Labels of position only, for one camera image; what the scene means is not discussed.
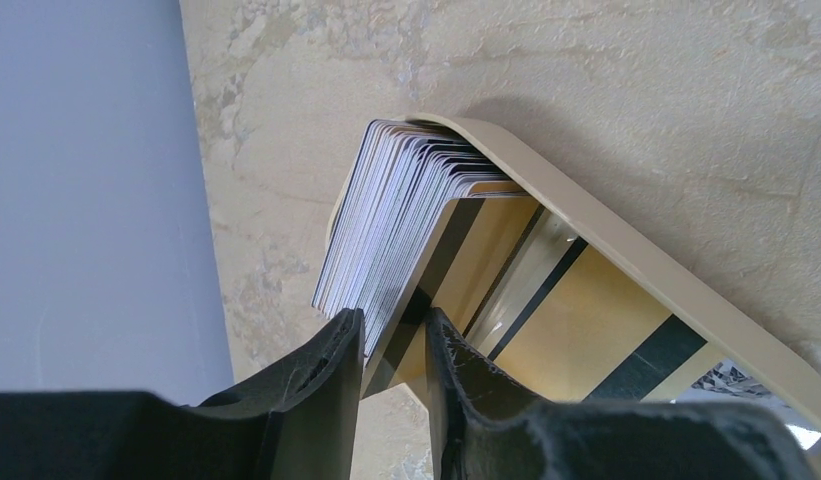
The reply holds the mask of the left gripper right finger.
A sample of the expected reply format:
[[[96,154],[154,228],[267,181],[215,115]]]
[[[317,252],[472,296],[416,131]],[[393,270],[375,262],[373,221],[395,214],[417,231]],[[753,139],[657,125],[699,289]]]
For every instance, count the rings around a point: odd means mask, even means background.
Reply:
[[[529,426],[550,402],[471,346],[442,309],[424,322],[435,477],[542,478],[547,461]]]

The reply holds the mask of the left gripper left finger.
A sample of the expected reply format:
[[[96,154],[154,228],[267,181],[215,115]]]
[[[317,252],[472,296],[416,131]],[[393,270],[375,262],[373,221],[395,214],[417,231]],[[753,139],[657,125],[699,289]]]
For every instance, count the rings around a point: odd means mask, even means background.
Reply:
[[[249,479],[347,479],[362,383],[364,313],[343,309],[309,341],[197,410],[245,426]]]

